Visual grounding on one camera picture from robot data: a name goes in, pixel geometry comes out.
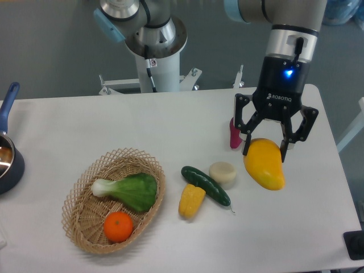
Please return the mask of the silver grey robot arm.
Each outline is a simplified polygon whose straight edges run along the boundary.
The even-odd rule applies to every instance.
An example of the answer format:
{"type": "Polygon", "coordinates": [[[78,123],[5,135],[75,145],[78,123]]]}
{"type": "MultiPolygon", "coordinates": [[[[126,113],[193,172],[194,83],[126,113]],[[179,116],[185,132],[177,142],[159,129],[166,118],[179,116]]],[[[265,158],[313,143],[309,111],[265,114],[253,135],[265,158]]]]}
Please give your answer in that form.
{"type": "MultiPolygon", "coordinates": [[[[307,139],[318,111],[301,97],[318,40],[325,1],[225,1],[227,17],[269,26],[259,80],[251,95],[236,94],[230,146],[253,149],[252,134],[264,120],[281,124],[280,156],[307,139]]],[[[143,93],[173,92],[179,83],[180,52],[187,32],[169,1],[100,1],[93,13],[99,28],[135,56],[143,93]]]]}

